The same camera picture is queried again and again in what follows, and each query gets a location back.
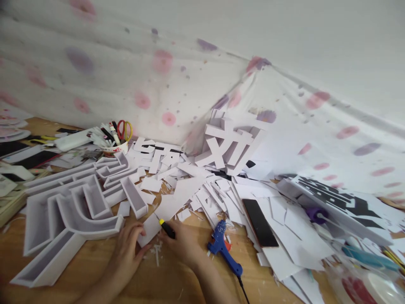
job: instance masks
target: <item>person's left hand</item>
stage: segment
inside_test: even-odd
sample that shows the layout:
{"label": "person's left hand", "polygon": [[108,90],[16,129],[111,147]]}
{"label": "person's left hand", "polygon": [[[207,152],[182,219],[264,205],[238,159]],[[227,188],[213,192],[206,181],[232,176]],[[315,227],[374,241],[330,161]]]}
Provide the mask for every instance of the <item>person's left hand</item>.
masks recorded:
{"label": "person's left hand", "polygon": [[104,271],[101,282],[106,283],[109,288],[118,295],[129,283],[142,261],[143,255],[151,247],[144,246],[138,254],[135,254],[135,246],[138,236],[145,236],[143,224],[134,222],[124,227],[119,233],[117,244],[113,255]]}

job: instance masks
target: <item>person's right hand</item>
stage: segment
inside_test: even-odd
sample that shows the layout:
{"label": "person's right hand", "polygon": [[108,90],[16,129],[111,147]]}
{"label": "person's right hand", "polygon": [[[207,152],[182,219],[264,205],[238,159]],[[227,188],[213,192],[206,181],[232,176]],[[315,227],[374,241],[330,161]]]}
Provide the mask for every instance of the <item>person's right hand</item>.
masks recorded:
{"label": "person's right hand", "polygon": [[182,222],[171,220],[166,223],[176,233],[176,239],[171,239],[163,229],[159,232],[158,238],[166,243],[183,263],[191,269],[195,268],[201,257],[205,256],[204,251]]}

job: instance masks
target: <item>smartphone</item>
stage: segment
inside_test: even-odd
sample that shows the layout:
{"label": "smartphone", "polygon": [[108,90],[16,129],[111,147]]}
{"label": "smartphone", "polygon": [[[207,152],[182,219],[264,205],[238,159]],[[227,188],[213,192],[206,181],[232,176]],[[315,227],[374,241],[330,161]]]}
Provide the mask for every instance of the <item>smartphone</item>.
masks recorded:
{"label": "smartphone", "polygon": [[260,247],[279,247],[277,239],[257,201],[243,199],[242,202]]}
{"label": "smartphone", "polygon": [[13,165],[23,166],[26,169],[37,168],[57,156],[59,156],[59,154],[55,152],[41,151],[33,156],[14,163]]}

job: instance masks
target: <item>glue gun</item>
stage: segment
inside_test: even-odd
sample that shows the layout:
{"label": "glue gun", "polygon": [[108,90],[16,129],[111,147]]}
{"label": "glue gun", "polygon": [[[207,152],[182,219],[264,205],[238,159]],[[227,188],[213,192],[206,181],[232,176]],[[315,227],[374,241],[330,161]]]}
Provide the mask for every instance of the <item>glue gun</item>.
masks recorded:
{"label": "glue gun", "polygon": [[212,234],[212,243],[208,243],[208,249],[215,255],[220,251],[229,268],[231,268],[232,272],[240,278],[243,272],[242,266],[235,262],[225,246],[224,233],[226,229],[226,222],[221,220]]}

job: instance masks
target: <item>red scissors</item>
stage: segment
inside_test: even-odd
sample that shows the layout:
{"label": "red scissors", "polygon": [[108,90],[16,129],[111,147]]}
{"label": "red scissors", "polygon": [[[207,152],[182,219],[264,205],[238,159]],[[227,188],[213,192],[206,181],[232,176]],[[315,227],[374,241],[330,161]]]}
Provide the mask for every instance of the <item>red scissors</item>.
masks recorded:
{"label": "red scissors", "polygon": [[[130,128],[129,133],[127,133],[127,126],[129,126],[129,128]],[[118,122],[118,125],[117,125],[117,135],[118,135],[118,138],[121,141],[123,141],[123,140],[124,141],[129,141],[131,139],[131,137],[132,137],[132,124],[130,122],[125,121],[125,120],[120,120]]]}

